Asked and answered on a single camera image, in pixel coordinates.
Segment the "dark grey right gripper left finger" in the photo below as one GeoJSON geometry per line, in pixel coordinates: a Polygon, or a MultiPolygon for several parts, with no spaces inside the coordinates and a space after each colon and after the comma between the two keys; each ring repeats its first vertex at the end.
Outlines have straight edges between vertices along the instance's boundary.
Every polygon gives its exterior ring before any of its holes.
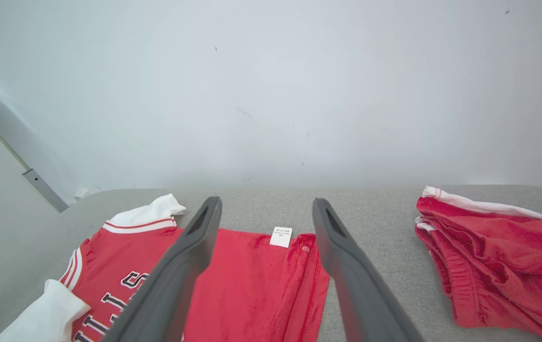
{"type": "Polygon", "coordinates": [[[104,336],[106,342],[180,342],[197,277],[210,265],[222,215],[208,197],[104,336]]]}

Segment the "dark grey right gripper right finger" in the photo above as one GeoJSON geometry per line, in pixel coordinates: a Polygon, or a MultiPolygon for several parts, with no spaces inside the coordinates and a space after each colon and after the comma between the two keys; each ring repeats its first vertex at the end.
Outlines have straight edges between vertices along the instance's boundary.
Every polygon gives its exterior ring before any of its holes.
{"type": "Polygon", "coordinates": [[[422,342],[423,336],[326,199],[314,199],[312,218],[321,263],[334,280],[346,340],[422,342]]]}

